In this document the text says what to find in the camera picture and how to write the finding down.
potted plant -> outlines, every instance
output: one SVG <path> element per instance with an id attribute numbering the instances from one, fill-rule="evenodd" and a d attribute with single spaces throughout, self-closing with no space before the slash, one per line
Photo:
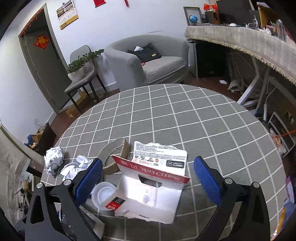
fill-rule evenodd
<path id="1" fill-rule="evenodd" d="M 68 65 L 68 77 L 70 80 L 72 80 L 73 83 L 76 83 L 83 79 L 86 76 L 85 69 L 83 66 L 86 63 L 86 58 L 81 57 L 77 60 L 74 60 L 72 63 Z"/>
<path id="2" fill-rule="evenodd" d="M 86 58 L 86 63 L 84 65 L 86 73 L 90 72 L 92 70 L 92 60 L 99 57 L 101 53 L 104 52 L 104 49 L 100 49 L 95 52 L 89 52 L 88 54 L 83 55 L 83 57 Z"/>

door frame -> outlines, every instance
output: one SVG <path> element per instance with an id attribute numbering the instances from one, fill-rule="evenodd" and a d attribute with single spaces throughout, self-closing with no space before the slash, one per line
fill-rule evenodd
<path id="1" fill-rule="evenodd" d="M 48 15 L 48 11 L 47 11 L 47 5 L 46 3 L 42 6 L 42 8 L 40 10 L 44 11 L 44 14 L 45 14 L 45 19 L 46 19 L 46 23 L 47 23 L 47 26 L 48 26 L 48 29 L 49 29 L 49 33 L 51 35 L 51 39 L 52 39 L 52 43 L 55 47 L 55 50 L 56 50 L 56 53 L 58 54 L 59 56 L 59 59 L 61 60 L 60 63 L 63 64 L 65 70 L 67 69 L 67 63 L 64 59 L 64 56 L 61 52 L 61 49 L 59 48 L 59 45 L 58 45 L 58 42 L 57 42 L 57 39 L 54 35 L 54 31 L 52 29 L 52 25 L 50 23 L 50 19 L 49 19 L 49 15 Z M 24 35 L 21 36 L 21 34 L 19 34 L 19 41 L 20 41 L 20 46 L 21 46 L 21 49 L 22 49 L 22 52 L 23 52 L 23 55 L 24 55 L 24 58 L 27 62 L 27 65 L 29 67 L 29 70 L 37 84 L 37 86 L 39 87 L 39 89 L 41 90 L 42 94 L 44 95 L 45 99 L 48 101 L 48 103 L 50 104 L 50 106 L 53 108 L 54 112 L 56 112 L 57 114 L 60 112 L 60 108 L 56 105 L 56 103 L 54 102 L 54 100 L 51 98 L 50 94 L 48 93 L 48 91 L 46 90 L 44 84 L 42 83 L 35 67 L 34 67 L 34 64 L 30 58 L 30 55 L 29 55 L 29 52 L 28 52 L 28 49 L 26 47 L 26 43 L 25 43 L 25 39 L 24 39 Z"/>

chair seat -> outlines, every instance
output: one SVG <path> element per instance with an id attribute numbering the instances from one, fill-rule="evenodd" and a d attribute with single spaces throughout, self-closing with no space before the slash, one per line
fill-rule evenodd
<path id="1" fill-rule="evenodd" d="M 183 59 L 175 56 L 163 56 L 159 59 L 149 61 L 143 66 L 146 75 L 145 83 L 162 78 L 179 69 L 182 65 L 184 65 Z"/>
<path id="2" fill-rule="evenodd" d="M 71 92 L 78 90 L 79 88 L 87 85 L 89 82 L 93 80 L 93 78 L 97 75 L 97 71 L 92 68 L 92 70 L 80 81 L 76 83 L 71 83 L 66 89 L 65 94 L 70 94 Z"/>

gray chair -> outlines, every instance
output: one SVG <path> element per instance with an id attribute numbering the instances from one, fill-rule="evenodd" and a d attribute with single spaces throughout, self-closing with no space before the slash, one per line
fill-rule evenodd
<path id="1" fill-rule="evenodd" d="M 84 45 L 82 47 L 80 47 L 79 49 L 75 50 L 74 52 L 71 53 L 70 55 L 70 62 L 73 62 L 74 60 L 77 60 L 79 57 L 82 57 L 84 54 L 89 53 L 91 50 L 87 45 Z M 73 104 L 76 106 L 76 108 L 78 109 L 79 112 L 81 112 L 80 108 L 78 107 L 78 105 L 76 104 L 76 102 L 74 101 L 71 93 L 77 91 L 78 89 L 80 89 L 81 87 L 83 88 L 83 90 L 86 92 L 87 96 L 90 98 L 89 93 L 87 92 L 87 90 L 85 89 L 85 85 L 89 84 L 89 86 L 91 87 L 91 90 L 94 94 L 94 97 L 96 98 L 96 100 L 99 102 L 99 98 L 94 90 L 94 87 L 91 83 L 91 81 L 94 79 L 94 77 L 97 77 L 100 84 L 102 85 L 103 89 L 107 92 L 103 82 L 101 81 L 98 72 L 96 70 L 96 68 L 94 67 L 93 62 L 91 61 L 90 66 L 89 66 L 89 71 L 87 73 L 87 75 L 80 81 L 76 82 L 76 83 L 71 83 L 66 89 L 65 89 L 65 94 L 67 94 L 70 99 L 72 100 Z"/>
<path id="2" fill-rule="evenodd" d="M 149 43 L 162 57 L 141 66 L 139 58 L 127 51 Z M 120 91 L 124 91 L 145 85 L 182 82 L 188 74 L 188 48 L 187 41 L 147 34 L 114 42 L 105 48 L 104 54 Z"/>

cardboard tape roll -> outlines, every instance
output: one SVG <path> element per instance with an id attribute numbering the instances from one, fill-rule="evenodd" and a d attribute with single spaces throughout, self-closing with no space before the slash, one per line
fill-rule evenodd
<path id="1" fill-rule="evenodd" d="M 98 158 L 105 163 L 107 158 L 119 147 L 121 147 L 120 157 L 127 159 L 129 153 L 129 143 L 124 138 L 117 138 L 104 146 L 101 152 L 98 154 Z M 115 173 L 119 170 L 119 167 L 115 162 L 103 167 L 103 174 Z"/>

